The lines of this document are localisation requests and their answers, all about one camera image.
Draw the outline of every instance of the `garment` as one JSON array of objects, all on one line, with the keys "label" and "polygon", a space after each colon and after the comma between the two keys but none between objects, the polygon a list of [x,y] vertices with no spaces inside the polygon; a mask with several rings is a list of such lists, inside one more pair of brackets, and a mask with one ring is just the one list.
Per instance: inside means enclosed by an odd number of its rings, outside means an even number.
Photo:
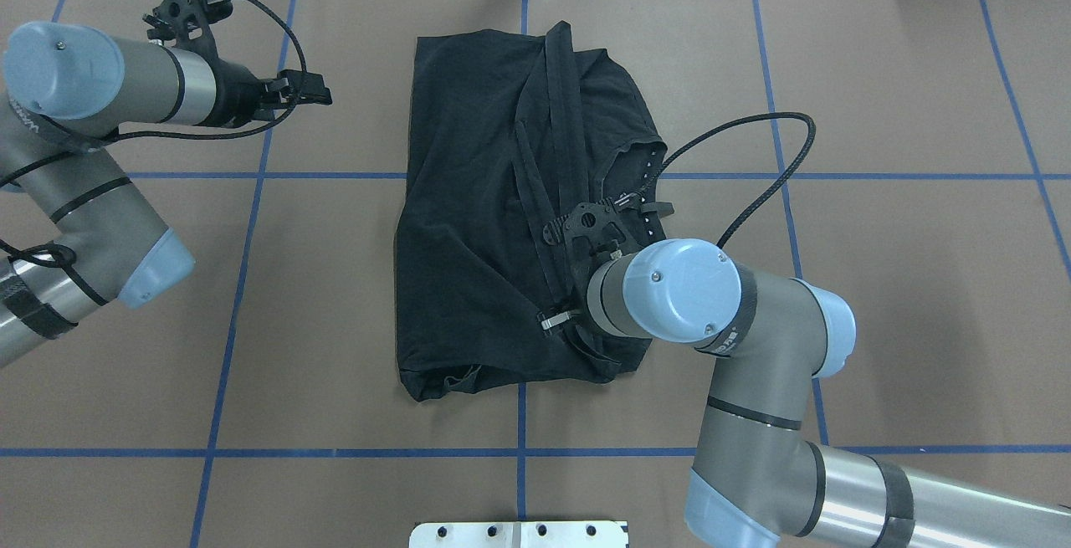
[{"label": "garment", "polygon": [[[564,21],[546,36],[421,37],[395,269],[409,394],[636,369],[649,339],[542,331],[577,295],[564,247],[542,231],[578,202],[635,191],[663,155],[628,72],[604,49],[573,51]],[[644,217],[623,219],[639,244],[665,239]]]}]

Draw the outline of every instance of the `light blue joint cap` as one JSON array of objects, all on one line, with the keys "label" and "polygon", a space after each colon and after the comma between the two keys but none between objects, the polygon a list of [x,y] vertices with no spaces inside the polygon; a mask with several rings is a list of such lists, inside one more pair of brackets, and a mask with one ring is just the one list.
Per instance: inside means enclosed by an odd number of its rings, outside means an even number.
[{"label": "light blue joint cap", "polygon": [[856,349],[856,316],[845,300],[838,293],[818,289],[800,278],[793,278],[810,289],[814,300],[818,301],[821,316],[826,319],[826,361],[814,374],[817,379],[832,377],[844,368],[851,351]]},{"label": "light blue joint cap", "polygon": [[3,76],[19,105],[56,120],[84,120],[110,105],[126,65],[119,44],[93,27],[30,21],[7,39]]},{"label": "light blue joint cap", "polygon": [[758,524],[694,470],[688,485],[684,521],[692,534],[714,548],[774,548],[781,536]]},{"label": "light blue joint cap", "polygon": [[649,244],[629,262],[622,289],[636,324],[665,341],[713,337],[740,308],[740,273],[733,259],[706,240]]},{"label": "light blue joint cap", "polygon": [[132,310],[153,301],[194,270],[194,257],[172,228],[160,237],[156,244],[134,270],[119,292],[119,301]]}]

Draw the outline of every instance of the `dark cloth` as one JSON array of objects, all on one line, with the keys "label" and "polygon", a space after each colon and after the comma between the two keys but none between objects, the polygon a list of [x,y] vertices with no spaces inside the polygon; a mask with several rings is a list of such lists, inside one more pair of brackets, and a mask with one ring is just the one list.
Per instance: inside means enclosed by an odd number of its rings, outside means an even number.
[{"label": "dark cloth", "polygon": [[[396,237],[397,362],[417,400],[552,379],[606,383],[649,339],[543,332],[577,307],[565,249],[544,224],[618,197],[657,170],[665,144],[624,68],[546,36],[484,30],[417,45],[406,201]],[[653,189],[647,197],[653,200]],[[654,215],[624,223],[664,239]]]}]

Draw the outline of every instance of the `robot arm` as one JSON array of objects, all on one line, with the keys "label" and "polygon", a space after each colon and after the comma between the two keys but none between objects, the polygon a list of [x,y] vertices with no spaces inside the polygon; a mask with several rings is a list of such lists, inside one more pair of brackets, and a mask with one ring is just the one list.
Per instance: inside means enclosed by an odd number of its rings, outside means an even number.
[{"label": "robot arm", "polygon": [[803,441],[811,379],[839,371],[856,338],[834,293],[735,264],[703,240],[665,240],[601,267],[586,305],[607,334],[723,356],[685,513],[711,546],[772,548],[783,534],[865,548],[1071,538],[1069,511]]},{"label": "robot arm", "polygon": [[315,73],[257,79],[220,59],[210,25],[231,11],[230,0],[164,0],[145,17],[157,44],[43,21],[12,34],[3,59],[10,94],[0,103],[0,178],[29,194],[61,234],[24,252],[4,243],[12,258],[0,262],[0,366],[115,298],[131,308],[148,303],[193,269],[179,237],[104,151],[122,140],[119,124],[238,128],[253,120],[277,124],[283,117],[275,120],[273,109],[330,105]]}]

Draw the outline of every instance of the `white bracket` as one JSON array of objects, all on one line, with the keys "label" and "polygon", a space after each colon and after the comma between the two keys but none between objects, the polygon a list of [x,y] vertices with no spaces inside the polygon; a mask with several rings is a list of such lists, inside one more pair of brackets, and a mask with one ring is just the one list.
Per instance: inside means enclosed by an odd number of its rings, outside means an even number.
[{"label": "white bracket", "polygon": [[619,521],[422,523],[409,548],[629,548]]}]

